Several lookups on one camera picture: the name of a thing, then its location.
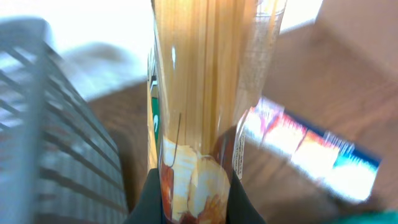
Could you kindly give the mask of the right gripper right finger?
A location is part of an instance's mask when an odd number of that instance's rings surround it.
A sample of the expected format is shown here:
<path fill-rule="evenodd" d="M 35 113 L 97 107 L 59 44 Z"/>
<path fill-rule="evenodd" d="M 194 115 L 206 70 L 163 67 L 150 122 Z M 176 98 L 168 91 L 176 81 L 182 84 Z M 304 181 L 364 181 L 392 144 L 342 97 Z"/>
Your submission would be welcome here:
<path fill-rule="evenodd" d="M 226 224 L 266 224 L 249 200 L 235 171 L 229 190 Z"/>

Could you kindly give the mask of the colourful tissue pack strip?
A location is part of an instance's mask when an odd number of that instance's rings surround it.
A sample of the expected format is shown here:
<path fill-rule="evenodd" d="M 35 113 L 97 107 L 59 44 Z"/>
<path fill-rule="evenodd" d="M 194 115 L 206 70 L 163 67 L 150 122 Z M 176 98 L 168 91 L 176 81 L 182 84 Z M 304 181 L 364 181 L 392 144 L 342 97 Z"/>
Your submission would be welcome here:
<path fill-rule="evenodd" d="M 364 147 L 319 128 L 267 98 L 248 111 L 248 140 L 343 200 L 371 196 L 381 159 Z"/>

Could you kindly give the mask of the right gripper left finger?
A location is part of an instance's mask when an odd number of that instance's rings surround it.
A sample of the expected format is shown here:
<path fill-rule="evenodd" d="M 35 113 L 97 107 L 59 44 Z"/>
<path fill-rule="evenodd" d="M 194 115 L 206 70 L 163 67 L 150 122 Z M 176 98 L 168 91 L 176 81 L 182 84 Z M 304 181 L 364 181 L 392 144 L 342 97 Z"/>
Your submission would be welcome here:
<path fill-rule="evenodd" d="M 124 221 L 124 224 L 162 224 L 164 212 L 158 169 L 151 169 L 137 205 Z"/>

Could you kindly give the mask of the green Nescafe coffee bag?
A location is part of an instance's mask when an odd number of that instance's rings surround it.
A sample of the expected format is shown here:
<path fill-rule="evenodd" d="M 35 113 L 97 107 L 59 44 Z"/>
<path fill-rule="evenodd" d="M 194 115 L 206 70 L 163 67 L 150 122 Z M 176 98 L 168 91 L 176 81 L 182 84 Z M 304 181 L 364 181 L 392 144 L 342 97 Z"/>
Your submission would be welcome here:
<path fill-rule="evenodd" d="M 328 224 L 397 224 L 397 211 L 362 213 L 337 218 Z"/>

